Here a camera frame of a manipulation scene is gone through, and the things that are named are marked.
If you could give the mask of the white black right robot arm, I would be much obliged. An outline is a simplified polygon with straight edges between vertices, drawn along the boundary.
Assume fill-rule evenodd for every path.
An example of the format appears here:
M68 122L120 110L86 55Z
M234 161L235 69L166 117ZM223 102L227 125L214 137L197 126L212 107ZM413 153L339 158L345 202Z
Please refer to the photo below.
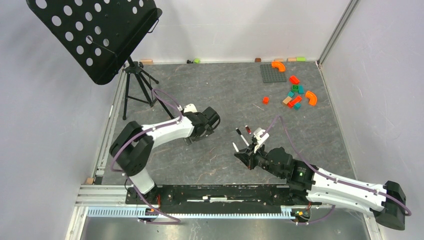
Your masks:
M297 205L335 205L373 216L378 224L393 230L406 228L406 211L401 206L406 196L394 181L378 184L340 176L293 158L283 147L269 152L263 146L258 150L247 147L234 156L250 170L259 167L285 180L289 199Z

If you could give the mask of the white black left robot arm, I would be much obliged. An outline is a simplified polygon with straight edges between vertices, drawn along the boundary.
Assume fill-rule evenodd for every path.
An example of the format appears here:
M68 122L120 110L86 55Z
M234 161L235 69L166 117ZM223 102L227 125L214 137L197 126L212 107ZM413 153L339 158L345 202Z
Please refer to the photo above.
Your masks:
M185 109L179 117L156 124L131 121L109 148L111 165L117 163L138 190L139 199L151 204L157 198L157 190L145 167L152 150L177 139L189 146L213 134L220 122L221 117L212 107L202 112Z

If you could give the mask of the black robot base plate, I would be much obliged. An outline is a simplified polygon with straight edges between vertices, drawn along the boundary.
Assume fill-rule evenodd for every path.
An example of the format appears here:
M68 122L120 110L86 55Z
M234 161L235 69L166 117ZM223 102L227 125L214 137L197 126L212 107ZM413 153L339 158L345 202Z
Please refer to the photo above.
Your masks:
M282 206L322 205L285 184L164 184L144 198L166 214L277 214Z

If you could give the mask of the white pen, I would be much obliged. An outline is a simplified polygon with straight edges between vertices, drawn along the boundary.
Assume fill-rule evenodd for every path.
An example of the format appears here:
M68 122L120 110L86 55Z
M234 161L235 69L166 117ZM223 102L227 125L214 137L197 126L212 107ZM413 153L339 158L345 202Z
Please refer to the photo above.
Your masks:
M246 140L246 138L243 136L243 134L239 134L241 139L243 140L243 142L246 144L246 146L249 146L250 144L248 143L248 141Z
M232 145L233 145L234 150L238 153L239 149L238 149L237 145L234 142L232 143Z

